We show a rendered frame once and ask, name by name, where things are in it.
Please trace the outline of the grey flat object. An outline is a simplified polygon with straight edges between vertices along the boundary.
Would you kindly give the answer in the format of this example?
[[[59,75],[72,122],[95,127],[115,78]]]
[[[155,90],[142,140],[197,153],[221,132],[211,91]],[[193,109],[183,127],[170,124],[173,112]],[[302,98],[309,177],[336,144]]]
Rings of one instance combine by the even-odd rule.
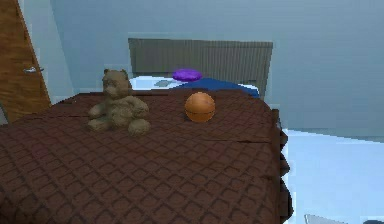
[[[305,214],[304,219],[306,224],[341,224],[339,221],[311,214]]]

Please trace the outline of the brown wooden room door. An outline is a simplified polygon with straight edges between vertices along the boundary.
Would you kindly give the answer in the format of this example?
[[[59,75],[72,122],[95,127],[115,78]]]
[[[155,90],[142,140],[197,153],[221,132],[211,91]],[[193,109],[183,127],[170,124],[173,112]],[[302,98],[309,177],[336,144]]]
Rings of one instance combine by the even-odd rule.
[[[51,106],[18,0],[0,0],[0,103],[8,122]]]

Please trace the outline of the bed with brown quilt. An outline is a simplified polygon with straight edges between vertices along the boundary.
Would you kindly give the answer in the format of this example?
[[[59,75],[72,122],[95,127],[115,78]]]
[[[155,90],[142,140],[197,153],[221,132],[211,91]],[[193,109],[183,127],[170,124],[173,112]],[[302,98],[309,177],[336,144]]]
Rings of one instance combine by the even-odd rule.
[[[135,75],[180,67],[257,88],[146,89],[150,131],[92,132],[99,93],[81,93],[0,127],[0,224],[284,224],[293,212],[284,183],[287,137],[264,100],[269,42],[131,39]],[[197,92],[215,115],[193,122]]]

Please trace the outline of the purple round cushion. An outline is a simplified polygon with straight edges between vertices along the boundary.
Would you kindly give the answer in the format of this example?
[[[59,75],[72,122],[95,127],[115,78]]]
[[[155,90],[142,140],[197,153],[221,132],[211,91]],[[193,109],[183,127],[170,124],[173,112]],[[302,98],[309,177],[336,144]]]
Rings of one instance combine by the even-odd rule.
[[[197,81],[202,78],[202,74],[194,69],[178,69],[173,72],[172,78],[182,82]]]

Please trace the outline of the orange basketball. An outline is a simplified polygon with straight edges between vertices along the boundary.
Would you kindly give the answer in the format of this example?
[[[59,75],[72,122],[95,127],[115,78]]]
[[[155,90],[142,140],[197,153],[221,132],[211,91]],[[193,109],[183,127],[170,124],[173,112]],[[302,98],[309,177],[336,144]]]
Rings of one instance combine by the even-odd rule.
[[[197,92],[185,102],[185,113],[193,122],[207,122],[215,115],[215,101],[204,92]]]

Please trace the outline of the brown teddy bear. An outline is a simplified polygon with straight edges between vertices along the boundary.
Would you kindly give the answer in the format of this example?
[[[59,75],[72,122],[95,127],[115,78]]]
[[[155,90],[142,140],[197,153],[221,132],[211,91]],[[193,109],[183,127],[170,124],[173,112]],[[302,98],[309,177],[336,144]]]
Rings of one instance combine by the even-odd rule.
[[[146,120],[149,107],[132,95],[127,72],[105,69],[102,82],[105,100],[89,110],[88,127],[93,131],[126,128],[131,136],[146,134],[150,130]]]

